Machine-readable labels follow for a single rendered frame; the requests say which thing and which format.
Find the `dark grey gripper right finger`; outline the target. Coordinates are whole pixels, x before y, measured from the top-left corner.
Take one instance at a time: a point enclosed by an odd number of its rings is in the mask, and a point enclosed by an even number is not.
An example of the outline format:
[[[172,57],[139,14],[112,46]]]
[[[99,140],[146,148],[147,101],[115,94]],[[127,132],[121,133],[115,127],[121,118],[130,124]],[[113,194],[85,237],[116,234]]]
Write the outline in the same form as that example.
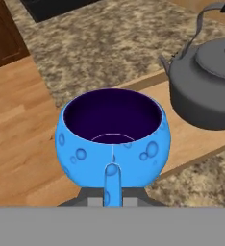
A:
[[[150,198],[144,187],[131,187],[122,189],[124,207],[161,207],[163,203]]]

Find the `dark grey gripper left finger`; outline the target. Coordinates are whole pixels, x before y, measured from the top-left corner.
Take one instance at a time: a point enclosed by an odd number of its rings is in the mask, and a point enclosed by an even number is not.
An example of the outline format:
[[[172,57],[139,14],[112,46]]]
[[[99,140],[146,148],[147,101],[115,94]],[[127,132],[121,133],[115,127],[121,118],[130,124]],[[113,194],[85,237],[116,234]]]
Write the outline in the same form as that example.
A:
[[[82,188],[79,194],[68,201],[62,203],[63,206],[71,207],[102,207],[103,189],[102,188]]]

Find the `blue bubble-patterned mug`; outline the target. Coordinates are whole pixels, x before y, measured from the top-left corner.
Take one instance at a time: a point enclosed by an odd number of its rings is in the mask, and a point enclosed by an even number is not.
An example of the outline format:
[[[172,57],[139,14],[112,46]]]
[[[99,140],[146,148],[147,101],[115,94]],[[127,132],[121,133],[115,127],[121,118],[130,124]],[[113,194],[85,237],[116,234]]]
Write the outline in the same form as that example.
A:
[[[104,207],[122,207],[123,188],[155,181],[170,142],[161,104],[120,88],[90,91],[68,102],[55,132],[62,170],[81,189],[102,188]]]

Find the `light wooden tray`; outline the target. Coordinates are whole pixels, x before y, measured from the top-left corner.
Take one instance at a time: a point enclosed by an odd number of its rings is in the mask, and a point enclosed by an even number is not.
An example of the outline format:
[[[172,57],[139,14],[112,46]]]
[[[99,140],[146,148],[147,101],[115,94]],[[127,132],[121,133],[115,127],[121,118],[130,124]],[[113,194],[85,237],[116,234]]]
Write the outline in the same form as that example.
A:
[[[225,131],[208,131],[191,126],[172,109],[168,80],[163,69],[117,88],[148,95],[156,99],[166,112],[171,131],[171,147],[161,179],[225,150]]]

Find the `grey kettle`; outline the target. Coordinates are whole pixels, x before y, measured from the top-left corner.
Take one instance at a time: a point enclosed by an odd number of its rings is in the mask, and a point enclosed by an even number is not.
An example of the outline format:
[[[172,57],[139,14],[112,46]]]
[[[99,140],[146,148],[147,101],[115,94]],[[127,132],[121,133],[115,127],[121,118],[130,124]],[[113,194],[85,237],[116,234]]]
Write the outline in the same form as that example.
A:
[[[200,45],[189,41],[171,61],[160,61],[173,110],[195,127],[225,130],[225,37]]]

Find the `dark brown cabinet door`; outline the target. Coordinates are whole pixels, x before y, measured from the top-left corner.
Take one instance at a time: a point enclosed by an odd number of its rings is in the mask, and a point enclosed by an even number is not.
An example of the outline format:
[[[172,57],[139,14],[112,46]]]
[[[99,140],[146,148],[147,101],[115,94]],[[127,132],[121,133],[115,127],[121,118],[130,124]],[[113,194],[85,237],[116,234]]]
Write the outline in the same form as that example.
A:
[[[4,0],[0,0],[0,67],[30,55]]]

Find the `black hob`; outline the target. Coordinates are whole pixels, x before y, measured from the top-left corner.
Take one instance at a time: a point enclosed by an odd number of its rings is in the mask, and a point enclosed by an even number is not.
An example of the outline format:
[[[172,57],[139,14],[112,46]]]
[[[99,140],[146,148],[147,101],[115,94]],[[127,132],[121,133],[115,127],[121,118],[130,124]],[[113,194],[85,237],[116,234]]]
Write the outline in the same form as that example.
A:
[[[36,23],[80,9],[99,0],[20,0]]]

